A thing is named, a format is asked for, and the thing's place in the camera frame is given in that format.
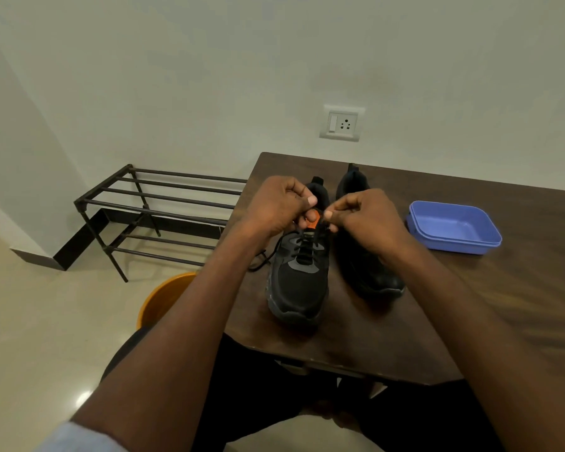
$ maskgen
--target electrical outlet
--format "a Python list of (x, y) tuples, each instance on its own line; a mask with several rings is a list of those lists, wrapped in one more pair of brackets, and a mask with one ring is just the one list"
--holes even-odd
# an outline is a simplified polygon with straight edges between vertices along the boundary
[(320, 137), (344, 141), (360, 140), (361, 116), (364, 108), (324, 105), (324, 114), (320, 126)]

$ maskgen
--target blue plastic container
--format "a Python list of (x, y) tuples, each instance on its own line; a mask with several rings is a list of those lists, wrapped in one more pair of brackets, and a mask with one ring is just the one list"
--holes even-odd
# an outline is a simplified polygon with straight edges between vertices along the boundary
[(429, 249), (483, 255), (503, 240), (490, 217), (474, 206), (414, 201), (406, 222)]

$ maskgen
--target person's right hand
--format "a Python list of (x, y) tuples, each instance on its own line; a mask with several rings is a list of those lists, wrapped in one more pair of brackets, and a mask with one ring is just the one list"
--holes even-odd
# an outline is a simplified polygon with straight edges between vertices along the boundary
[(348, 193), (326, 208), (333, 233), (344, 227), (362, 247), (381, 258), (392, 257), (416, 240), (381, 189)]

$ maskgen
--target orange bucket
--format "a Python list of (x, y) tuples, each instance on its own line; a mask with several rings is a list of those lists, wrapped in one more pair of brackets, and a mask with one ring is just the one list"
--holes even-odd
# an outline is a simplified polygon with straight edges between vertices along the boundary
[(196, 271), (179, 274), (153, 290), (138, 312), (136, 330), (143, 326), (155, 325), (180, 298), (196, 275)]

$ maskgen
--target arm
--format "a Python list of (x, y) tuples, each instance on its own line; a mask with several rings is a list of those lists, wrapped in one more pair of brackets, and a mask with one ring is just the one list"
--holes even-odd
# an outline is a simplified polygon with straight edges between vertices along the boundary
[[(220, 338), (249, 264), (272, 235), (315, 204), (294, 178), (268, 178), (180, 299), (72, 421), (131, 452), (190, 450)], [(299, 224), (304, 227), (305, 219)]]
[(565, 451), (565, 378), (404, 227), (382, 190), (347, 195), (324, 214), (398, 273), (509, 451)]

